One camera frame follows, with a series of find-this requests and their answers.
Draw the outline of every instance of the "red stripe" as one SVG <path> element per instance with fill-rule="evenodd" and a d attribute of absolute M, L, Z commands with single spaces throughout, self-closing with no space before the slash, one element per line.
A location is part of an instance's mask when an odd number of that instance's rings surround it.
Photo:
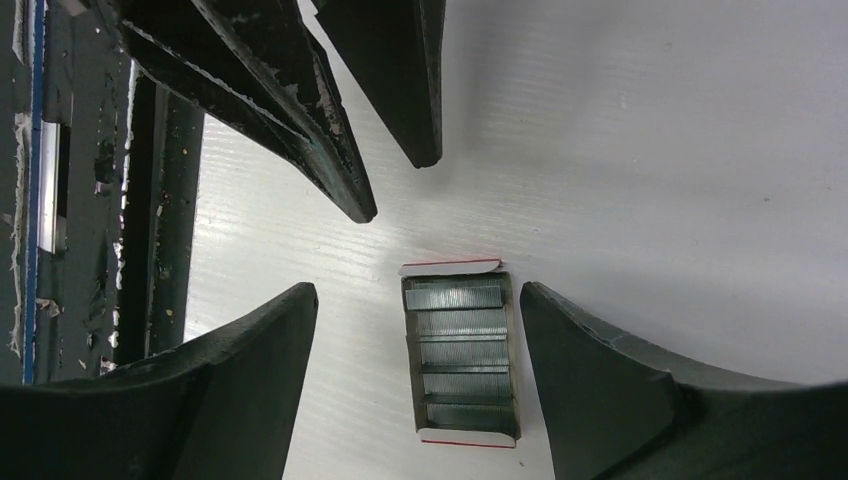
<path fill-rule="evenodd" d="M 417 267 L 420 265 L 446 265 L 449 263 L 480 263 L 480 262 L 500 262 L 500 258 L 483 258 L 480 260 L 460 260 L 458 262 L 428 262 L 428 263 L 406 263 L 404 267 Z"/>
<path fill-rule="evenodd" d="M 421 440 L 421 443 L 437 443 L 439 445 L 460 445 L 463 447 L 485 447 L 485 448 L 515 448 L 515 445 L 483 445 L 481 443 L 442 442 L 438 440 Z"/>

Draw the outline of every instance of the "open box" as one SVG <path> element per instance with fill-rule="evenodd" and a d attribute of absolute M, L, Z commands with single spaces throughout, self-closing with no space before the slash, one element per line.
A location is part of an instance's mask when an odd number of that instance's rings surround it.
<path fill-rule="evenodd" d="M 520 437 L 512 284 L 498 259 L 404 265 L 421 441 L 513 448 Z"/>

